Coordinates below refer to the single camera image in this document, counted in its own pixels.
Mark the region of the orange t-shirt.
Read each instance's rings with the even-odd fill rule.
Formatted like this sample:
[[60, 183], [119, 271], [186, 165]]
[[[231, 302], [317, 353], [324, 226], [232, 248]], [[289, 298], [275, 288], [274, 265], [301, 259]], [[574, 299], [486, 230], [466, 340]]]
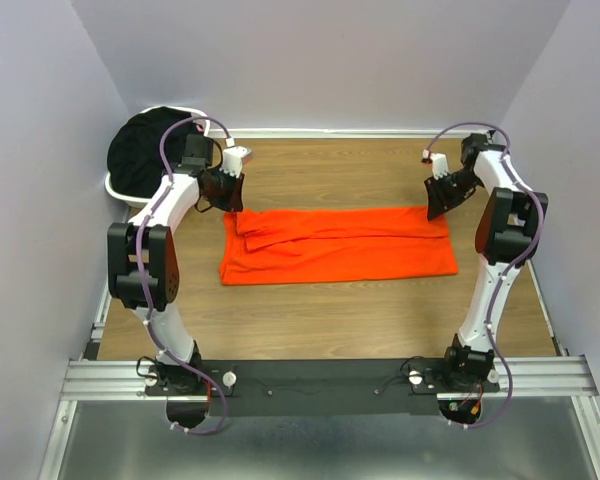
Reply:
[[245, 210], [223, 218], [225, 286], [333, 283], [458, 273], [444, 218], [424, 206]]

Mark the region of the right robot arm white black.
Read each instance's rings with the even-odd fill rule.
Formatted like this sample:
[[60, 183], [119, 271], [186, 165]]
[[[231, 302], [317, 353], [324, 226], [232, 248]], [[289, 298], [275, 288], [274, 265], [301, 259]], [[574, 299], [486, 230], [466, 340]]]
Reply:
[[537, 250], [548, 209], [546, 194], [532, 190], [515, 170], [509, 146], [489, 135], [472, 133], [461, 142], [461, 168], [451, 171], [447, 158], [429, 145], [422, 162], [431, 166], [424, 182], [427, 219], [433, 221], [460, 206], [477, 188], [489, 198], [475, 233], [479, 271], [468, 313], [440, 367], [440, 379], [460, 392], [489, 379], [501, 356], [497, 332], [509, 292], [522, 267]]

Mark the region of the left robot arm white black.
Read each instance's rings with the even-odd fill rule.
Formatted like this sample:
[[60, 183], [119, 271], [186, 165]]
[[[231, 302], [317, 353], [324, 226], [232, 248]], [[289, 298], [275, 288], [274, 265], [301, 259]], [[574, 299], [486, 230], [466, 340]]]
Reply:
[[180, 272], [174, 232], [201, 200], [228, 213], [243, 210], [243, 167], [252, 150], [229, 137], [217, 166], [206, 161], [176, 165], [167, 161], [165, 147], [161, 139], [165, 170], [156, 193], [130, 220], [114, 223], [107, 231], [108, 287], [111, 296], [142, 321], [156, 348], [155, 366], [146, 377], [189, 395], [201, 384], [208, 391], [215, 387], [202, 372], [197, 343], [175, 304]]

